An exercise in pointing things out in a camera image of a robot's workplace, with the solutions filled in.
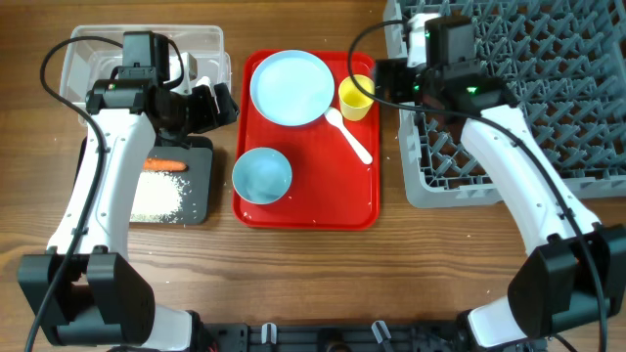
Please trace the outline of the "yellow plastic cup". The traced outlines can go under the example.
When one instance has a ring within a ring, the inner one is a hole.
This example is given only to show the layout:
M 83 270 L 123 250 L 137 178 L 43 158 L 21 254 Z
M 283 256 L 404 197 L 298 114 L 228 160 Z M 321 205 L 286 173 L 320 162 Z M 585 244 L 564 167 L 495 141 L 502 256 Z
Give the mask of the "yellow plastic cup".
M 350 121 L 363 119 L 374 102 L 358 89 L 350 76 L 339 84 L 338 97 L 340 111 Z

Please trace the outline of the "white plastic spoon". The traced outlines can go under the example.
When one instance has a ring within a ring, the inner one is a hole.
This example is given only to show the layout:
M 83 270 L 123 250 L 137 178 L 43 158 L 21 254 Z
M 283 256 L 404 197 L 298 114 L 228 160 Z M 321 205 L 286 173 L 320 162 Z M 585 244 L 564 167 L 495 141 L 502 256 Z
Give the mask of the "white plastic spoon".
M 333 107 L 329 107 L 324 112 L 325 119 L 331 126 L 338 129 L 343 135 L 349 146 L 360 158 L 364 164 L 371 164 L 373 162 L 372 155 L 366 150 L 366 148 L 351 134 L 351 132 L 345 127 L 343 122 L 343 116 L 341 112 Z

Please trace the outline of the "orange carrot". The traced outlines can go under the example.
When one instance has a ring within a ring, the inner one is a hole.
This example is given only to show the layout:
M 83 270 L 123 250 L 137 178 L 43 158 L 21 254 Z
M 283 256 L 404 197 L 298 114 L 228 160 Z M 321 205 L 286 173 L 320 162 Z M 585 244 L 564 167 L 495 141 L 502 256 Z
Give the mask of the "orange carrot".
M 143 164 L 144 171 L 154 172 L 184 172 L 188 165 L 184 161 L 162 158 L 147 158 Z

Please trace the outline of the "light blue bowl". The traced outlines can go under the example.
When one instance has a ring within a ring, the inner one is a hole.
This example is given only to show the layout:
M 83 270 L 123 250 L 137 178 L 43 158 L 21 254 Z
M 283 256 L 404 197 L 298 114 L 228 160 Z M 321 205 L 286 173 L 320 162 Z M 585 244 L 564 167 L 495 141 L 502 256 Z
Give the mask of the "light blue bowl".
M 243 153 L 232 172 L 232 184 L 238 196 L 257 205 L 282 198 L 290 189 L 292 168 L 288 159 L 271 148 L 255 148 Z

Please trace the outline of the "light blue plate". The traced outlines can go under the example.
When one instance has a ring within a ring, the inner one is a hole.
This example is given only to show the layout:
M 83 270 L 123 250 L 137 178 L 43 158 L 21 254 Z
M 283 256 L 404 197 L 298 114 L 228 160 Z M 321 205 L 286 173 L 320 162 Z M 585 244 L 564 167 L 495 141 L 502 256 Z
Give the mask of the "light blue plate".
M 280 51 L 256 67 L 249 95 L 256 110 L 270 122 L 302 126 L 330 107 L 335 80 L 319 57 L 299 50 Z

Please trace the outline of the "white rice pile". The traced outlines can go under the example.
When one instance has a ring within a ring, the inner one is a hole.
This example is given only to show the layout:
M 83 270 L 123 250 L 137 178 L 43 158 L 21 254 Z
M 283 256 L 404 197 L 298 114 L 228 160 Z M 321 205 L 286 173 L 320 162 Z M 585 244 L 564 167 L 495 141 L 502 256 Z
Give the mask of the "white rice pile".
M 191 182 L 165 171 L 143 171 L 133 201 L 131 223 L 183 223 L 198 220 L 196 204 L 185 206 Z

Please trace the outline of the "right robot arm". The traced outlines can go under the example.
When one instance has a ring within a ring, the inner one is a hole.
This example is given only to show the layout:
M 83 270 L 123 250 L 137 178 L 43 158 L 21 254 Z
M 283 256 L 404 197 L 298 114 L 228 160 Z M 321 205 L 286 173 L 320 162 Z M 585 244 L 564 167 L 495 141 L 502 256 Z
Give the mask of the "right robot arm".
M 464 315 L 469 347 L 503 349 L 597 323 L 605 350 L 607 321 L 621 311 L 625 296 L 624 227 L 602 224 L 565 185 L 507 83 L 481 68 L 470 18 L 437 16 L 399 25 L 422 55 L 379 63 L 378 100 L 456 127 L 525 246 L 525 261 L 505 296 Z

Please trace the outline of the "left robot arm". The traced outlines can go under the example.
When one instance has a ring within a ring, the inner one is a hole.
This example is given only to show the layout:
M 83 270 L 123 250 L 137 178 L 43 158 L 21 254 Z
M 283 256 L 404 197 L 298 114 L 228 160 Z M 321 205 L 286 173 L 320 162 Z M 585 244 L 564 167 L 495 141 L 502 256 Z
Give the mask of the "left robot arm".
M 157 304 L 129 263 L 128 230 L 150 151 L 188 155 L 207 194 L 207 132 L 235 122 L 239 108 L 223 83 L 181 92 L 183 78 L 170 74 L 180 52 L 167 36 L 127 31 L 119 47 L 121 64 L 78 109 L 87 135 L 64 218 L 43 253 L 21 260 L 18 282 L 34 314 L 25 345 L 43 334 L 55 346 L 215 351 L 218 338 L 198 313 Z

